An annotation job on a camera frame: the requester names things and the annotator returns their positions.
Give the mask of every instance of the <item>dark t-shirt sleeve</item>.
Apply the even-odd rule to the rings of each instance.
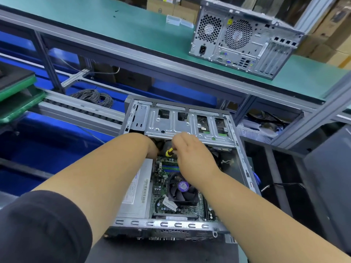
[[[83,212],[51,191],[32,191],[0,210],[0,262],[83,263],[92,231]]]

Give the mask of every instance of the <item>gray cable bundle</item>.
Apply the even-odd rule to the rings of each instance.
[[[91,103],[94,103],[103,107],[107,107],[107,108],[111,108],[113,104],[113,99],[110,95],[106,93],[100,93],[96,89],[84,89],[76,93],[73,93],[71,97],[77,98],[83,101],[89,101]]]

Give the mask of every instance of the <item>person's right arm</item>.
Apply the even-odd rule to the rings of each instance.
[[[351,262],[338,248],[221,172],[197,137],[176,135],[180,172],[210,203],[252,263]]]

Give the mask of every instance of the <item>green tabletop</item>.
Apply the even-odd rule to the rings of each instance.
[[[193,30],[117,0],[0,0],[0,5],[322,100],[347,70],[292,56],[274,80],[188,55]]]

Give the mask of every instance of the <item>person's arm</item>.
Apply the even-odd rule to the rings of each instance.
[[[180,172],[201,191],[252,263],[351,262],[351,258],[221,172],[197,137],[176,135]]]
[[[94,245],[113,222],[144,159],[158,150],[147,136],[121,135],[71,164],[34,190],[49,190],[75,203],[86,216]]]

